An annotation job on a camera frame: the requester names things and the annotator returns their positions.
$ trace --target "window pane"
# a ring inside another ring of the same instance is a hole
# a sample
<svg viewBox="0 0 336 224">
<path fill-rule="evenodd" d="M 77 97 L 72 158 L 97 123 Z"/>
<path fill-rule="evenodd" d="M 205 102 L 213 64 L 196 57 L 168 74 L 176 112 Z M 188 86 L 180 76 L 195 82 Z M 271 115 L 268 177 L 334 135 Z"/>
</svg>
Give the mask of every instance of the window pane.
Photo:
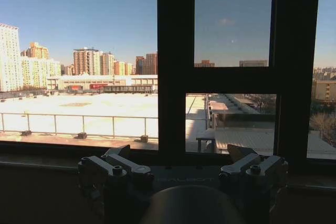
<svg viewBox="0 0 336 224">
<path fill-rule="evenodd" d="M 186 151 L 227 154 L 227 145 L 272 155 L 276 95 L 187 94 Z"/>
<path fill-rule="evenodd" d="M 157 149 L 157 0 L 0 6 L 0 140 Z"/>
<path fill-rule="evenodd" d="M 195 67 L 266 67 L 271 0 L 195 0 Z"/>
<path fill-rule="evenodd" d="M 336 8 L 319 0 L 307 157 L 336 159 Z"/>
</svg>

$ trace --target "red sign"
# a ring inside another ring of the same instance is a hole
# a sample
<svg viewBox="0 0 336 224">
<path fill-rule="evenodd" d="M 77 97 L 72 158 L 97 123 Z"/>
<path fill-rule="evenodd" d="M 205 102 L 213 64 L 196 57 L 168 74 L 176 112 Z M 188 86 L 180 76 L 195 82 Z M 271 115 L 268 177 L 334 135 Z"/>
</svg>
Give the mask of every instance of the red sign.
<svg viewBox="0 0 336 224">
<path fill-rule="evenodd" d="M 90 84 L 90 89 L 98 89 L 100 87 L 107 86 L 107 83 L 102 84 Z"/>
<path fill-rule="evenodd" d="M 72 86 L 70 86 L 70 89 L 71 89 L 71 90 L 82 90 L 83 87 L 80 86 L 80 85 L 72 85 Z"/>
</svg>

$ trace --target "window frame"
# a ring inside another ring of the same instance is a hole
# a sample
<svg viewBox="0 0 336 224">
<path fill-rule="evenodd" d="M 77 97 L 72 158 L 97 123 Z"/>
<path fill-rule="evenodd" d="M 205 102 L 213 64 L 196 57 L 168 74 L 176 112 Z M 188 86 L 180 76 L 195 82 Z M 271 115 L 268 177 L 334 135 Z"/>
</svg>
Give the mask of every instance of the window frame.
<svg viewBox="0 0 336 224">
<path fill-rule="evenodd" d="M 228 155 L 185 152 L 186 94 L 271 93 L 277 95 L 274 154 L 289 161 L 292 173 L 330 172 L 335 161 L 307 158 L 318 0 L 272 0 L 269 66 L 247 68 L 194 68 L 194 2 L 157 0 L 159 151 L 132 150 L 131 158 L 149 165 L 227 164 Z M 181 56 L 172 69 L 176 52 Z M 204 78 L 211 76 L 222 78 Z M 223 85 L 222 80 L 230 82 Z M 299 103 L 293 103 L 293 93 L 301 94 Z M 0 146 L 3 153 L 77 158 L 108 149 L 17 142 Z"/>
</svg>

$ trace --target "high-rise building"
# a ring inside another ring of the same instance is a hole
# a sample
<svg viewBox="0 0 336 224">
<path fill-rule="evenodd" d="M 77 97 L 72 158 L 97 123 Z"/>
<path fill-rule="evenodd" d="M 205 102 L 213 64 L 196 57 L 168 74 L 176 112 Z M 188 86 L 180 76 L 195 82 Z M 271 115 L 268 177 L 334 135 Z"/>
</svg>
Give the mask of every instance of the high-rise building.
<svg viewBox="0 0 336 224">
<path fill-rule="evenodd" d="M 104 52 L 100 56 L 100 74 L 114 75 L 114 55 L 111 52 Z"/>
<path fill-rule="evenodd" d="M 46 88 L 47 78 L 61 75 L 59 61 L 53 59 L 21 57 L 23 85 L 26 87 Z"/>
<path fill-rule="evenodd" d="M 130 76 L 132 74 L 133 64 L 125 63 L 125 75 Z"/>
<path fill-rule="evenodd" d="M 143 74 L 144 65 L 145 65 L 145 57 L 136 56 L 136 58 L 135 58 L 135 74 Z"/>
<path fill-rule="evenodd" d="M 65 74 L 65 66 L 61 64 L 61 75 Z"/>
<path fill-rule="evenodd" d="M 158 74 L 158 53 L 146 54 L 143 74 Z"/>
<path fill-rule="evenodd" d="M 18 28 L 0 23 L 0 91 L 22 87 Z"/>
<path fill-rule="evenodd" d="M 122 61 L 114 62 L 114 74 L 117 76 L 125 75 L 125 62 L 122 62 Z"/>
<path fill-rule="evenodd" d="M 195 68 L 214 68 L 215 64 L 211 63 L 210 60 L 201 60 L 201 63 L 194 63 Z"/>
<path fill-rule="evenodd" d="M 267 60 L 240 60 L 240 67 L 267 67 Z"/>
<path fill-rule="evenodd" d="M 84 47 L 74 49 L 73 66 L 75 75 L 87 73 L 90 75 L 100 75 L 100 51 Z"/>
<path fill-rule="evenodd" d="M 75 67 L 74 64 L 65 67 L 65 74 L 67 76 L 74 76 L 75 75 Z"/>
<path fill-rule="evenodd" d="M 49 59 L 49 50 L 46 47 L 39 45 L 38 42 L 31 42 L 30 48 L 23 50 L 21 56 L 27 56 L 38 59 Z"/>
</svg>

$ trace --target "blue sky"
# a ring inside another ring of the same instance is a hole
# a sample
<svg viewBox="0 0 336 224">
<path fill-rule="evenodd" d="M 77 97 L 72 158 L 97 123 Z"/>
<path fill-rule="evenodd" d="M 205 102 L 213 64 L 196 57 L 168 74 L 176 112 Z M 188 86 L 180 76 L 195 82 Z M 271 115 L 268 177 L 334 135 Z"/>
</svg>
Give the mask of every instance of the blue sky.
<svg viewBox="0 0 336 224">
<path fill-rule="evenodd" d="M 271 0 L 195 0 L 195 60 L 268 59 Z M 319 0 L 315 66 L 336 67 L 336 1 Z"/>
<path fill-rule="evenodd" d="M 157 51 L 157 0 L 0 0 L 0 23 L 18 26 L 20 48 L 31 41 L 72 63 L 84 46 L 122 61 Z M 268 59 L 271 0 L 195 0 L 195 61 L 238 66 Z M 336 66 L 335 0 L 319 0 L 315 66 Z"/>
<path fill-rule="evenodd" d="M 157 51 L 157 0 L 0 0 L 0 23 L 19 27 L 20 49 L 31 41 L 61 63 L 74 48 L 111 51 L 118 60 Z"/>
</svg>

